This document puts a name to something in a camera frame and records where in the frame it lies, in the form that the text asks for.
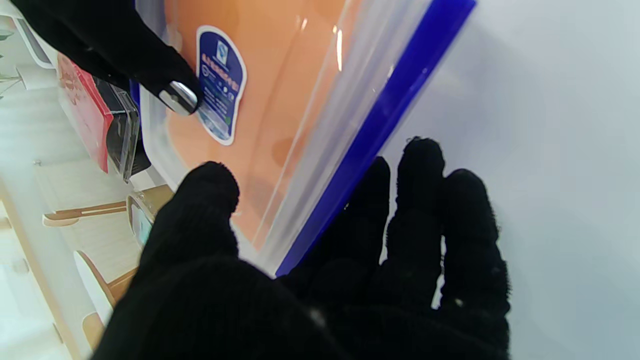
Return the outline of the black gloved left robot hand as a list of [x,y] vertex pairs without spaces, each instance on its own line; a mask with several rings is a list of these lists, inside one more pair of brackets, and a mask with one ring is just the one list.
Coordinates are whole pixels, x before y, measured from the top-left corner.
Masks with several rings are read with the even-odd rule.
[[242,260],[239,187],[219,162],[158,212],[94,360],[508,360],[508,267],[483,181],[444,175],[414,137],[378,156],[300,263],[271,278]]

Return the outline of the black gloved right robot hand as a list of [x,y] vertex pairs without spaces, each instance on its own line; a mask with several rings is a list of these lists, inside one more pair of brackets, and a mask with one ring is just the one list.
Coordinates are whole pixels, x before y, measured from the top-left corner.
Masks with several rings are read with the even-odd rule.
[[131,0],[14,0],[13,6],[48,45],[91,75],[126,91],[136,82],[181,116],[202,104],[193,69]]

